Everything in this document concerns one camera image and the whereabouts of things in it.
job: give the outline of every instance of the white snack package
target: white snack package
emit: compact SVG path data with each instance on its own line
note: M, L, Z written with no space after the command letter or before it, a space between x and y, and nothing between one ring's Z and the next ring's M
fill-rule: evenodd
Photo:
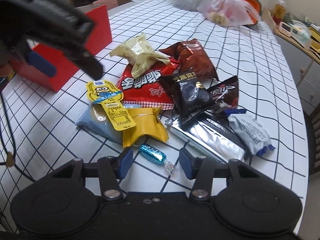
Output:
M248 114L230 114L228 120L230 127L248 146L253 155L262 156L267 150L275 149L267 131L255 118Z

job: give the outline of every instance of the floor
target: floor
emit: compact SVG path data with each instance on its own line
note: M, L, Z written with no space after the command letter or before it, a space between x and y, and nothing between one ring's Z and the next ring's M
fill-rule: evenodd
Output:
M298 236L302 240L320 239L320 172L309 177L304 213Z

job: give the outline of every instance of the red box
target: red box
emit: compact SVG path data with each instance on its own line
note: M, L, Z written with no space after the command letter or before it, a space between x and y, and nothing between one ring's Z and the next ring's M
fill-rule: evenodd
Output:
M103 48L112 42L109 17L106 5L93 5L79 7L82 12L95 21L95 27L87 39L85 48L96 55ZM44 59L53 64L57 69L57 74L50 78L35 67L24 62L11 58L10 62L14 71L21 76L49 89L58 92L63 85L79 70L79 68L69 61L63 52L44 44L38 44L33 51L39 53Z

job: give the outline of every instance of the black cable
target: black cable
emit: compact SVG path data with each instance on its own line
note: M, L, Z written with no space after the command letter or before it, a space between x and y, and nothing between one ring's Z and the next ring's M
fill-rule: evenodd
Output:
M10 122L9 122L9 117L8 117L8 114L7 114L7 109L6 109L6 106L5 106L5 103L4 103L4 98L3 98L3 95L2 95L2 92L0 92L0 98L1 98L1 103L2 103L2 106L3 106L3 110L4 110L4 115L5 115L5 119L7 120L7 125L8 125L8 128L9 128L9 134L10 134L10 138L12 140L12 147L13 147L13 154L12 154L12 158L15 162L15 158L16 158L16 155L17 155L17 147L16 147L16 141L14 139L14 136L13 136L13 132L12 132L12 128L11 128L11 125L10 125ZM3 141L3 137L2 137L2 132L1 132L1 122L0 122L0 141L2 143L2 146L3 146L3 149L8 157L8 150L4 144L4 141ZM24 176L26 177L27 179L31 180L32 182L35 182L35 180L27 175L26 173L24 173L16 164L14 164L15 168Z

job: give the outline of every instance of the tablecloth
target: tablecloth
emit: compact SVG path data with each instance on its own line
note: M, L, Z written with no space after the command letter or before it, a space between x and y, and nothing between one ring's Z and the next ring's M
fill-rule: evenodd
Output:
M301 103L292 74L270 29L264 22L247 28L220 27L200 13L175 8L172 0L147 0L109 17L113 42L96 57L103 64L107 79L116 83L127 60L110 57L122 42L145 33L154 49L166 48L178 41L196 38L203 45L217 69L221 81L239 77L239 105L246 108L267 130L276 147L262 157L252 156L248 163L270 178L293 190L303 205L308 186L308 143ZM34 179L40 179L65 162L79 157L95 162L107 155L117 156L121 145L78 129L74 124L89 104L86 82L91 80L79 70L58 93L48 91L20 76L4 90L10 124L14 130L17 165ZM206 87L212 85L207 81ZM3 108L0 110L1 132L8 149L12 149ZM164 112L164 122L170 112ZM200 152L169 132L170 139L160 143L152 138L147 143L163 151L168 161L177 165L171 177L162 166L147 161L134 148L134 162L125 179L124 192L185 191L194 183L188 180L178 160L178 151L186 146L195 156ZM1 146L0 162L6 159ZM10 215L12 198L31 182L15 169L0 167L1 224L16 231ZM226 186L225 179L214 179L212 195ZM86 187L100 195L98 179L87 179Z

